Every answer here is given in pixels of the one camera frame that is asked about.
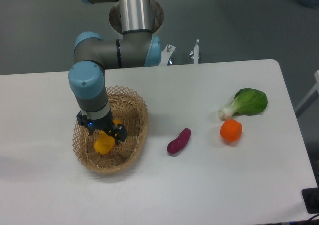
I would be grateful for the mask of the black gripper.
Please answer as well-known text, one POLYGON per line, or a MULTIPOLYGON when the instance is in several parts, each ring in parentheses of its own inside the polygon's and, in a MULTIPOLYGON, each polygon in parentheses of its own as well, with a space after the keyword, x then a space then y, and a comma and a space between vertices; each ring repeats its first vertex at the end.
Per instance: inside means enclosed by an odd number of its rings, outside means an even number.
POLYGON ((115 125, 113 123, 112 114, 107 114, 101 119, 92 120, 89 119, 86 114, 79 111, 76 119, 79 126, 87 129, 89 135, 93 135, 96 130, 103 131, 115 140, 116 145, 119 145, 121 142, 125 142, 128 136, 127 130, 123 124, 115 125))

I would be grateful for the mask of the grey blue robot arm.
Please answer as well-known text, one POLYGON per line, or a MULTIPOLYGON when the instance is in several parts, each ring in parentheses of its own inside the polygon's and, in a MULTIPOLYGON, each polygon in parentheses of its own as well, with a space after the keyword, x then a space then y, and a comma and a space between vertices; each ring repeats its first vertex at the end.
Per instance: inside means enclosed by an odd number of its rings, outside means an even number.
POLYGON ((68 80, 80 112, 77 121, 89 134, 103 131, 124 142, 127 131, 123 124, 113 123, 105 88, 105 70, 157 66, 161 62, 161 43, 153 36, 154 14, 150 0, 82 0, 96 4, 118 2, 122 38, 105 41, 94 32, 83 32, 75 40, 74 64, 68 80))

